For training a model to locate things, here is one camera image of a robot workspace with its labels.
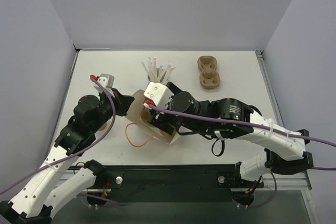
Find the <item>beige paper takeout bag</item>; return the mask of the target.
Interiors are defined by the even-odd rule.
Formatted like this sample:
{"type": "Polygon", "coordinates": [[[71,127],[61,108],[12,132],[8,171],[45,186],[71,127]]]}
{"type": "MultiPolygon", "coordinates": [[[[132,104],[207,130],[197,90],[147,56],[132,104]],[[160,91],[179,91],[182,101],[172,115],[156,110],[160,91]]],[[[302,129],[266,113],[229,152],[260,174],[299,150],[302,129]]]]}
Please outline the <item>beige paper takeout bag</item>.
{"type": "Polygon", "coordinates": [[[173,144],[178,138],[180,138],[176,129],[174,129],[172,134],[169,134],[147,122],[147,119],[149,119],[150,116],[150,111],[148,108],[143,106],[143,102],[145,100],[143,93],[144,90],[140,89],[132,95],[134,97],[134,101],[130,105],[125,118],[130,122],[135,123],[142,132],[152,135],[158,141],[166,144],[173,144]]]}

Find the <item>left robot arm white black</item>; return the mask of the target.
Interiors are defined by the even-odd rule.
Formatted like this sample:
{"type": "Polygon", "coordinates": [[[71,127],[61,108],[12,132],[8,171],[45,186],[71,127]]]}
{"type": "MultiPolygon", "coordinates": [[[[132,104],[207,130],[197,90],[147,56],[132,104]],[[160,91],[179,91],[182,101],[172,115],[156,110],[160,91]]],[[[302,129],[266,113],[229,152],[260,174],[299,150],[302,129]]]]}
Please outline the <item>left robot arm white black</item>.
{"type": "Polygon", "coordinates": [[[70,179],[57,186],[68,168],[98,143],[96,132],[116,116],[126,116],[134,97],[117,89],[82,97],[61,130],[47,158],[29,182],[9,201],[1,201],[1,215],[10,223],[51,223],[55,214],[83,190],[105,185],[106,167],[95,160],[84,163],[70,179]]]}

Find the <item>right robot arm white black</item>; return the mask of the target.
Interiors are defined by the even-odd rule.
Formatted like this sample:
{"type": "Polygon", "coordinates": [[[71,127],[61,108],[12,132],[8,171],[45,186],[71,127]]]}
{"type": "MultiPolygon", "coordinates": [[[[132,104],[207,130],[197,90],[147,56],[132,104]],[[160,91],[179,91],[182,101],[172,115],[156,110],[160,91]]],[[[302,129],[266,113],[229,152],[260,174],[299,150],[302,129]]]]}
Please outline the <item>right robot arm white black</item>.
{"type": "Polygon", "coordinates": [[[314,167],[303,131],[288,131],[263,117],[251,105],[237,99],[197,101],[189,92],[169,82],[150,82],[143,105],[149,109],[148,123],[171,134],[200,135],[208,140],[243,140],[263,147],[261,154],[238,162],[233,181],[245,186],[268,173],[293,175],[314,167]]]}

